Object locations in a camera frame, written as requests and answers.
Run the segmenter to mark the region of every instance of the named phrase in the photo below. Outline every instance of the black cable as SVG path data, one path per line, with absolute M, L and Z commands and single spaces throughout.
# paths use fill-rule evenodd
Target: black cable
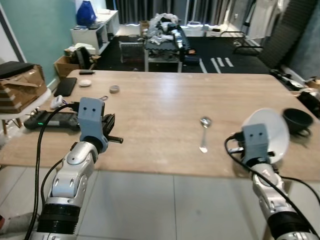
M 259 178 L 264 180 L 267 184 L 269 184 L 274 190 L 276 190 L 291 206 L 292 208 L 296 211 L 296 213 L 307 223 L 310 231 L 316 235 L 316 237 L 320 240 L 319 235 L 317 234 L 316 230 L 314 227 L 311 225 L 311 223 L 308 221 L 308 219 L 305 217 L 305 215 L 300 211 L 300 209 L 290 200 L 288 196 L 286 196 L 285 193 L 283 193 L 279 188 L 277 188 L 271 181 L 269 181 L 265 176 L 260 174 L 259 172 L 253 170 L 251 167 L 245 165 L 243 162 L 239 161 L 236 157 L 234 157 L 228 149 L 228 142 L 230 140 L 235 139 L 234 136 L 229 136 L 225 141 L 224 141 L 224 148 L 227 152 L 227 154 L 234 160 L 237 164 L 241 165 L 243 168 L 247 169 L 248 171 L 252 172 L 253 174 L 257 175 Z
M 71 108 L 73 107 L 74 104 L 68 104 L 68 105 L 63 105 L 60 106 L 59 108 L 57 108 L 56 110 L 54 110 L 49 116 L 48 118 L 45 120 L 45 122 L 42 125 L 42 128 L 40 130 L 39 133 L 39 137 L 38 137 L 38 142 L 37 142 L 37 146 L 36 146 L 36 161 L 35 161 L 35 173 L 34 173 L 34 203 L 33 203 L 33 212 L 32 212 L 32 218 L 31 218 L 31 222 L 29 225 L 29 228 L 25 234 L 24 240 L 29 240 L 32 230 L 34 228 L 36 219 L 37 219 L 37 212 L 38 212 L 38 204 L 39 204 L 39 167 L 40 167 L 40 154 L 41 154 L 41 140 L 42 137 L 44 135 L 46 126 L 48 125 L 49 121 L 52 119 L 52 117 L 59 112 L 62 109 L 65 108 Z
M 311 190 L 311 192 L 314 194 L 314 196 L 316 197 L 316 199 L 318 200 L 318 203 L 320 205 L 320 197 L 318 195 L 318 193 L 312 188 L 312 186 L 310 186 L 309 184 L 307 184 L 306 182 L 298 179 L 298 178 L 294 178 L 294 177 L 289 177 L 289 176 L 280 176 L 281 178 L 283 179 L 288 179 L 288 180 L 291 180 L 291 181 L 296 181 L 298 183 L 301 183 L 303 185 L 305 185 L 308 189 Z
M 63 159 L 60 159 L 55 165 L 53 165 L 50 170 L 46 173 L 46 175 L 44 176 L 44 179 L 42 181 L 41 184 L 41 188 L 40 188 L 40 195 L 41 195 L 41 202 L 42 202 L 42 209 L 45 207 L 46 204 L 46 199 L 45 199 L 45 193 L 44 193 L 44 189 L 45 189 L 45 184 L 47 181 L 47 178 L 49 177 L 50 173 L 60 164 L 62 163 Z

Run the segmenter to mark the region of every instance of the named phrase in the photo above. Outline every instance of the black bowl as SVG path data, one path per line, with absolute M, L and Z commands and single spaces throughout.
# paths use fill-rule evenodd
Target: black bowl
M 298 134 L 303 130 L 308 131 L 308 127 L 314 122 L 308 113 L 295 108 L 285 109 L 282 116 L 288 125 L 290 134 Z

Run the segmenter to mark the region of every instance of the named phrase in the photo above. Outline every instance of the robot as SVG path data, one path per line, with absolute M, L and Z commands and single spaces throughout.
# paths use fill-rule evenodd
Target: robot
M 75 143 L 62 160 L 62 168 L 56 173 L 51 190 L 39 217 L 37 230 L 31 240 L 76 240 L 74 235 L 80 210 L 85 198 L 88 179 L 94 171 L 99 154 L 108 148 L 108 142 L 122 143 L 120 137 L 109 136 L 115 124 L 115 115 L 104 114 L 104 102 L 83 97 L 78 110 L 81 129 L 80 142 Z M 242 165 L 249 166 L 263 175 L 285 195 L 284 182 L 270 164 L 268 134 L 264 124 L 242 127 L 242 132 L 229 137 L 241 147 Z M 306 219 L 257 174 L 252 174 L 253 190 L 275 240 L 317 240 L 311 233 Z

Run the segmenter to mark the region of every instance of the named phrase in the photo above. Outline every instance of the black carpet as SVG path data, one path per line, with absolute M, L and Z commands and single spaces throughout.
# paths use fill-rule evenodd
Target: black carpet
M 210 39 L 208 37 L 188 37 L 190 46 L 196 49 L 197 55 L 202 59 L 208 73 L 217 73 L 211 58 L 221 58 L 224 61 L 224 67 L 219 67 L 222 73 L 238 74 L 268 74 L 269 69 L 256 57 L 240 54 L 233 54 L 235 46 L 233 37 L 217 37 Z M 138 71 L 143 72 L 145 65 L 142 61 L 131 63 L 121 63 L 121 51 L 119 41 L 130 42 L 128 36 L 114 37 L 98 60 L 98 70 L 111 71 Z M 230 67 L 225 58 L 229 58 L 233 67 Z M 150 72 L 169 72 L 176 73 L 177 63 L 149 63 Z M 199 65 L 183 64 L 183 73 L 202 73 Z

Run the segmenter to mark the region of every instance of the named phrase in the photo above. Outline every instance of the spoon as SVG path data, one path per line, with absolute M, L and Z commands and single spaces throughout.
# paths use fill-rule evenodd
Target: spoon
M 200 119 L 200 123 L 203 127 L 203 136 L 202 136 L 202 141 L 199 149 L 201 152 L 205 154 L 206 152 L 208 152 L 207 144 L 206 144 L 206 132 L 207 132 L 207 128 L 211 126 L 212 120 L 207 116 L 203 116 Z

